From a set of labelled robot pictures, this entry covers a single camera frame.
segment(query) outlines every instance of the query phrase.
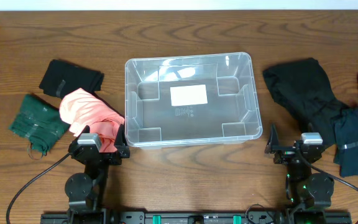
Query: green cloth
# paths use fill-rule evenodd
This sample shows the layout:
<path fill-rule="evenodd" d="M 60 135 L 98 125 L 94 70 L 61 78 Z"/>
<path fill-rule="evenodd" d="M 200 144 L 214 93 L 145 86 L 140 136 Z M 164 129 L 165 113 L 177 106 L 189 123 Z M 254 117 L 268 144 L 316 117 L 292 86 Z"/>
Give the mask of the green cloth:
<path fill-rule="evenodd" d="M 58 110 L 32 95 L 26 95 L 9 129 L 27 138 L 32 143 L 32 149 L 46 155 L 69 127 L 60 119 Z"/>

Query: white wall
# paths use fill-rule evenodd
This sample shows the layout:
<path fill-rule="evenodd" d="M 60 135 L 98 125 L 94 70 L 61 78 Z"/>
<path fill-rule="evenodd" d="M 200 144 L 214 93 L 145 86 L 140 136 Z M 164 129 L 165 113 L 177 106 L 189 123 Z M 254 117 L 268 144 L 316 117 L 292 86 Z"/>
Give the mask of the white wall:
<path fill-rule="evenodd" d="M 358 0 L 0 0 L 0 11 L 358 9 Z"/>

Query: clear plastic bin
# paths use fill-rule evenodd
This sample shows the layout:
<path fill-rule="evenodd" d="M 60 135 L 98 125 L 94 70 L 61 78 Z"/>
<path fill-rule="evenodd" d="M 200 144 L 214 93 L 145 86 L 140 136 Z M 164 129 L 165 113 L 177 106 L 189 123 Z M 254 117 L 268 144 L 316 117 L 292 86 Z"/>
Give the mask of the clear plastic bin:
<path fill-rule="evenodd" d="M 238 144 L 262 134 L 251 57 L 244 52 L 130 59 L 128 145 Z"/>

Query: wood grain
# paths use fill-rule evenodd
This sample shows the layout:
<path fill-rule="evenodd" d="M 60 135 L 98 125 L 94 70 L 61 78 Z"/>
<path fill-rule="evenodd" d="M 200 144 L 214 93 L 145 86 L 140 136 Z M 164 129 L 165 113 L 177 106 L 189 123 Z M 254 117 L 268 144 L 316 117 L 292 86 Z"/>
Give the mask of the wood grain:
<path fill-rule="evenodd" d="M 252 57 L 264 133 L 237 145 L 132 149 L 130 159 L 111 168 L 105 204 L 149 211 L 245 210 L 253 203 L 282 207 L 284 166 L 264 156 L 271 123 L 283 143 L 300 135 L 296 121 L 275 104 L 262 70 L 314 57 L 327 72 L 338 99 L 356 106 L 358 11 L 194 12 L 0 12 L 0 223 L 14 194 L 67 151 L 66 133 L 41 161 L 31 160 L 27 141 L 7 127 L 26 93 L 54 106 L 60 100 L 38 85 L 49 61 L 63 58 L 106 74 L 98 94 L 124 112 L 124 64 L 130 58 L 247 52 Z M 330 147 L 316 163 L 338 175 Z M 64 211 L 64 184 L 83 166 L 68 159 L 18 198 L 12 223 L 39 223 L 46 211 Z M 358 186 L 358 177 L 347 177 Z M 358 193 L 335 183 L 335 209 L 358 219 Z"/>

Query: white label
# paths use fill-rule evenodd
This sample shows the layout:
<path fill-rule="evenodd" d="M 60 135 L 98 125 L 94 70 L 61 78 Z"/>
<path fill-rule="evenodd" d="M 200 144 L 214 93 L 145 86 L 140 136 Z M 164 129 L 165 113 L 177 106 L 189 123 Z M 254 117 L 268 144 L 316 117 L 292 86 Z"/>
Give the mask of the white label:
<path fill-rule="evenodd" d="M 171 87 L 172 106 L 198 105 L 208 103 L 205 85 Z"/>

